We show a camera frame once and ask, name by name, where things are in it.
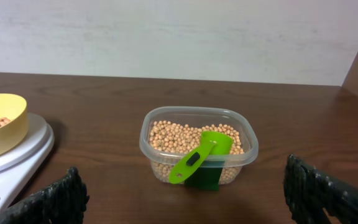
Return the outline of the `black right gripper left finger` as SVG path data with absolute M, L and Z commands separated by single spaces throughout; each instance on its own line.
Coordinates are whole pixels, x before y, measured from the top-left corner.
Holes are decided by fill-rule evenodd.
M 90 196 L 76 167 L 0 213 L 0 224 L 82 224 Z

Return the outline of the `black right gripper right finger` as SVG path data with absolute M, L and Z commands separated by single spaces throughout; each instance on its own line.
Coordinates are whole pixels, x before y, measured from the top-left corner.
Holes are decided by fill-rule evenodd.
M 294 154 L 287 157 L 283 180 L 285 202 L 296 223 L 358 223 L 358 189 Z

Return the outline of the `green plastic scoop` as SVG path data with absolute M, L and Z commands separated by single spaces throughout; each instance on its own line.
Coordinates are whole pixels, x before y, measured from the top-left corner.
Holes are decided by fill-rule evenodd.
M 171 184 L 185 183 L 195 171 L 202 167 L 210 155 L 228 155 L 232 139 L 219 132 L 204 131 L 201 133 L 200 145 L 179 160 L 170 172 L 168 181 Z

